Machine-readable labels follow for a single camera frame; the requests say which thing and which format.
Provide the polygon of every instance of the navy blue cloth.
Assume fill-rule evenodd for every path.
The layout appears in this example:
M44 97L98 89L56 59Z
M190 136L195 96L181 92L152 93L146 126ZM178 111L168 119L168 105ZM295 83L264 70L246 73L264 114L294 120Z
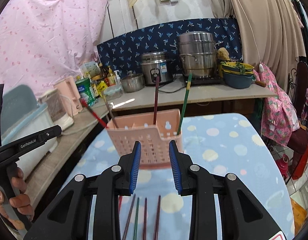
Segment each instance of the navy blue cloth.
M176 37L185 32L205 31L213 33L217 48L225 47L230 57L242 62L242 46L236 19L192 19L162 23L123 34L97 46L104 66L120 70L124 77L127 71L141 73L141 55L149 51L166 51L172 59L174 73L182 68L177 51Z

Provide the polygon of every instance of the red chopstick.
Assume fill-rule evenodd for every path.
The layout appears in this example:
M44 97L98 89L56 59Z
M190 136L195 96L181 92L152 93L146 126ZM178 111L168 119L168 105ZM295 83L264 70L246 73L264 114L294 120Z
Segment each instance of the red chopstick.
M159 226L159 213L161 211L161 195L158 196L158 204L157 204L157 212L156 212L156 220L155 220L155 228L153 240L158 240L158 226Z
M98 122L104 127L107 128L107 124L99 118L99 116L88 106L84 99L81 99L81 104L87 108L87 110L98 120Z
M147 198L145 198L144 205L144 224L143 224L143 238L142 240L146 240L146 220L147 220Z
M157 116L158 85L159 85L159 76L156 77L156 82L155 82L154 125L156 125L156 116Z
M118 212L121 211L121 201L123 200L123 197L122 196L119 196L118 197Z

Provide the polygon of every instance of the pink plastic basket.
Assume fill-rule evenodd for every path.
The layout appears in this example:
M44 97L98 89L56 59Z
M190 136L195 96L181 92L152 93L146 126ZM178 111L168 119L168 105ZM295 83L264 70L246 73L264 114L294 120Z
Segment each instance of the pink plastic basket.
M169 167L168 146L171 140L175 140L178 150L183 152L182 132L176 135L180 123L179 109L158 111L156 125L153 125L153 119L153 112L131 114L115 117L118 129L112 120L107 124L108 135L119 155L131 153L135 141L141 143L141 169Z

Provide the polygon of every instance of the pink appliance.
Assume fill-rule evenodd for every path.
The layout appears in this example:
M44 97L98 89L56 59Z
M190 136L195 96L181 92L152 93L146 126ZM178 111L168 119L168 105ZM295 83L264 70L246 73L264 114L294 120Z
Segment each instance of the pink appliance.
M59 81L54 85L55 88L58 89L64 108L69 116L77 115L80 111L83 110L79 99L81 96L77 90L75 81L73 77L67 77Z

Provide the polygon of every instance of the polka dot fabric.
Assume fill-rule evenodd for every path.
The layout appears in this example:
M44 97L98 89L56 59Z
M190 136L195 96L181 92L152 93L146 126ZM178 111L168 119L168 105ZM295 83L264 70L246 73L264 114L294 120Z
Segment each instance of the polka dot fabric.
M219 114L184 118L182 133L184 152L191 156L193 163L221 176L229 172L235 173L274 218L285 233L286 239L293 239L294 232L291 228L294 228L294 219L287 188L270 152L244 116ZM118 160L119 156L112 141L106 130L103 130L86 150L66 183L79 173L86 176L100 174ZM147 197L147 238L153 237L156 205L158 195L161 195L158 239L188 240L192 197L177 195L171 169L140 170L135 194L140 197L140 209ZM126 224L130 203L131 197L123 198L120 212L121 233ZM218 240L221 240L217 197L215 207ZM142 221L143 213L138 217L140 229ZM129 230L127 239L132 239L132 234L133 230Z
M97 57L107 0L10 0L0 15L0 83L36 96Z

